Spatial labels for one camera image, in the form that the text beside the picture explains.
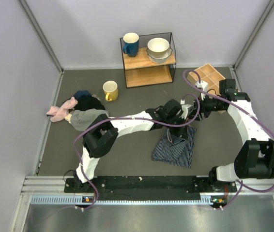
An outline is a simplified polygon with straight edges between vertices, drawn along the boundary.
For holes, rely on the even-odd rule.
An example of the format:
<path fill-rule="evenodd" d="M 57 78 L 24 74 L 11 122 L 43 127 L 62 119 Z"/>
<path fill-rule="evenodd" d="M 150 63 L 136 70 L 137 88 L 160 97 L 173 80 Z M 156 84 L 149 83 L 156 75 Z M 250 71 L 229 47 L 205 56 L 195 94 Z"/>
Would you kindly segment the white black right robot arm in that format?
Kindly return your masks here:
<path fill-rule="evenodd" d="M 274 140 L 274 134 L 272 133 L 272 131 L 269 130 L 256 118 L 252 109 L 251 102 L 245 100 L 238 100 L 236 102 L 229 101 L 227 99 L 212 95 L 208 92 L 203 91 L 202 89 L 197 88 L 187 79 L 186 76 L 184 76 L 183 78 L 189 86 L 199 91 L 200 93 L 229 104 L 228 113 L 233 118 L 243 142 L 246 142 L 251 138 L 255 138 L 258 141 L 268 141 L 269 138 L 272 138 Z M 270 188 L 263 190 L 254 189 L 247 185 L 243 186 L 251 191 L 258 193 L 266 193 L 274 190 L 274 184 Z"/>

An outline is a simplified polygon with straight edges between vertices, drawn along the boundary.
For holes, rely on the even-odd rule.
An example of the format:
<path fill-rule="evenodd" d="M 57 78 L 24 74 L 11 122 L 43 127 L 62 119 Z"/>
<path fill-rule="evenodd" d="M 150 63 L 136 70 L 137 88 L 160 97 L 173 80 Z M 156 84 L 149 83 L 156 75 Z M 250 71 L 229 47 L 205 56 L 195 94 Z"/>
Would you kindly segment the navy striped boxer underwear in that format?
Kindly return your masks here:
<path fill-rule="evenodd" d="M 186 130 L 188 139 L 185 140 L 171 135 L 169 129 L 167 129 L 152 152 L 152 161 L 161 161 L 178 167 L 191 168 L 196 132 L 196 128 L 188 126 Z"/>

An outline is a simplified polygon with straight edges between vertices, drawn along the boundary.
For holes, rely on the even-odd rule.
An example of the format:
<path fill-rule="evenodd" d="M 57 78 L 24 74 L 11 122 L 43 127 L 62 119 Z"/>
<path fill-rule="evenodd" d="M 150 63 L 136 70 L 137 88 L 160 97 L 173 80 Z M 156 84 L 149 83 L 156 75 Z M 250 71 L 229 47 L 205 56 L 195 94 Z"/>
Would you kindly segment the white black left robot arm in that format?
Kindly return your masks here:
<path fill-rule="evenodd" d="M 108 117 L 100 114 L 82 135 L 83 152 L 74 172 L 74 186 L 83 192 L 91 188 L 99 159 L 111 150 L 121 136 L 166 127 L 172 135 L 186 138 L 184 132 L 193 108 L 184 100 L 171 99 L 163 106 L 149 108 L 132 116 Z"/>

